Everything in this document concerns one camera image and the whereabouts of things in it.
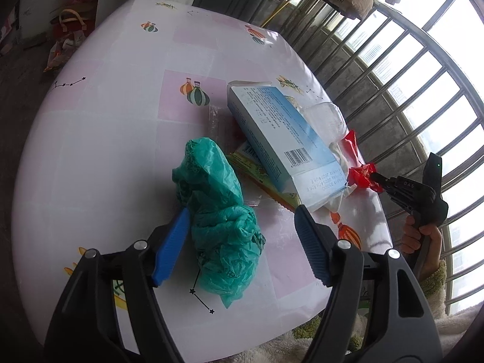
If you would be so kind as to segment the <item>blue white cardboard box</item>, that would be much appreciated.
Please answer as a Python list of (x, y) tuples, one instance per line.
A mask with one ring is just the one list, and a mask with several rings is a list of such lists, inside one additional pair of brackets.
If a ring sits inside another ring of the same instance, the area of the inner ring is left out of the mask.
[(278, 88), (230, 86), (227, 106), (277, 191), (315, 211), (347, 187), (340, 162)]

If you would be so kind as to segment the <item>green plastic bag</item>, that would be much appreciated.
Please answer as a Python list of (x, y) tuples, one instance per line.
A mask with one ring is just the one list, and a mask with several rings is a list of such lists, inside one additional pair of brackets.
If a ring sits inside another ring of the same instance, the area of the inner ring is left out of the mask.
[(244, 204), (234, 169), (210, 138), (186, 143), (172, 181), (190, 214), (198, 282), (228, 308), (251, 284), (266, 243), (255, 212)]

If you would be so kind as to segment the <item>colourful clothes pile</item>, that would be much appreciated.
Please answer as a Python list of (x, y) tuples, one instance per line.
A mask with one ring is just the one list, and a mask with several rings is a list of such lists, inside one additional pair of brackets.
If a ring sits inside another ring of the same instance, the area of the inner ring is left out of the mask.
[(1, 54), (50, 46), (44, 70), (64, 66), (95, 28), (98, 0), (18, 0), (1, 23)]

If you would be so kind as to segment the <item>fuzzy cream green sleeve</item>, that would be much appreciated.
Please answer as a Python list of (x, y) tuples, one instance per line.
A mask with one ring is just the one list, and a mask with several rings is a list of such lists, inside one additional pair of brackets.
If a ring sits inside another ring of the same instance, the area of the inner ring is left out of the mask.
[[(434, 318), (444, 355), (456, 345), (469, 329), (482, 307), (471, 306), (454, 315), (447, 315), (446, 262), (441, 260), (435, 272), (419, 282)], [(315, 316), (299, 327), (264, 344), (223, 358), (223, 362), (301, 362), (314, 338), (321, 318)]]

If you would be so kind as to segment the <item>steel balcony railing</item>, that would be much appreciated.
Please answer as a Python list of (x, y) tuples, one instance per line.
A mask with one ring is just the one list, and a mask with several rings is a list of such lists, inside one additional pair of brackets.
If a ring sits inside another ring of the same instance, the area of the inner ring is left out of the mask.
[[(263, 21), (287, 0), (265, 0)], [(446, 311), (483, 300), (483, 24), (469, 0), (377, 0), (364, 20), (290, 0), (268, 25), (339, 106), (363, 157), (421, 180), (443, 161)]]

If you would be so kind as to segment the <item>yellow green snack packet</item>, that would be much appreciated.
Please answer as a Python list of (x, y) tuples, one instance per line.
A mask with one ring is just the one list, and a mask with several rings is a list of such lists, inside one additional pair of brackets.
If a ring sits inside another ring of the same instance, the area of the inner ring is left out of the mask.
[(248, 142), (243, 142), (234, 152), (229, 153), (226, 158), (231, 165), (238, 168), (249, 179), (252, 179), (255, 185), (288, 211), (294, 212), (301, 204), (296, 193), (281, 193), (277, 190)]

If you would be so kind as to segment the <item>yellow broom stick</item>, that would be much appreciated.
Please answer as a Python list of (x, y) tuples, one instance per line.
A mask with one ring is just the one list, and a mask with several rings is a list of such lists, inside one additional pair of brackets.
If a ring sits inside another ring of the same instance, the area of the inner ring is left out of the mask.
[(260, 27), (261, 28), (265, 28), (279, 13), (281, 13), (284, 8), (290, 4), (290, 0), (287, 0), (285, 2), (283, 2), (282, 4), (280, 4), (278, 6), (278, 8), (276, 10), (274, 10), (274, 12), (269, 15), (264, 21), (262, 24), (260, 24)]

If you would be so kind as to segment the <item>small red wrapper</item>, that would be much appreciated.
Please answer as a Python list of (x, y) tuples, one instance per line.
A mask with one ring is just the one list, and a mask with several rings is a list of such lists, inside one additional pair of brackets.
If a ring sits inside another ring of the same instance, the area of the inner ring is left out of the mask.
[(376, 193), (382, 193), (383, 187), (371, 180), (371, 174), (376, 173), (377, 169), (373, 163), (366, 163), (361, 157), (356, 134), (352, 129), (343, 137), (340, 144), (349, 156), (349, 185), (356, 185), (358, 188), (369, 188)]

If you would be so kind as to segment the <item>clear plastic dome cup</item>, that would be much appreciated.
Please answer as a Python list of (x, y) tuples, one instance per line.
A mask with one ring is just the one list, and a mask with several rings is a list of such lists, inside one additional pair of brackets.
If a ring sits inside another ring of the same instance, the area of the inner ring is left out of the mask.
[(345, 119), (334, 103), (308, 106), (302, 115), (326, 145), (342, 140), (347, 134)]

